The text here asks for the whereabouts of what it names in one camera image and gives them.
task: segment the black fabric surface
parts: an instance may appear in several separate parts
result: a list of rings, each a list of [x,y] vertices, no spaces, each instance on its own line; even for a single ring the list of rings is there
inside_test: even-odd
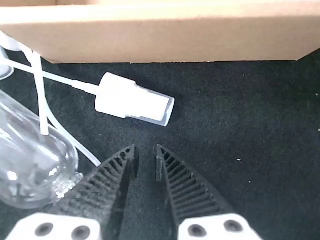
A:
[[[21,53],[9,56],[26,63]],[[176,99],[168,126],[161,127],[97,113],[93,95],[45,82],[57,119],[99,159],[131,144],[139,148],[139,175],[129,188],[121,240],[166,239],[164,192],[155,181],[156,144],[187,160],[263,239],[320,239],[320,51],[299,61],[44,61],[43,68],[96,85],[111,72]],[[31,74],[16,70],[0,82],[0,89],[38,114]],[[80,155],[80,172],[92,168]],[[0,239],[19,219],[36,211],[0,203]]]

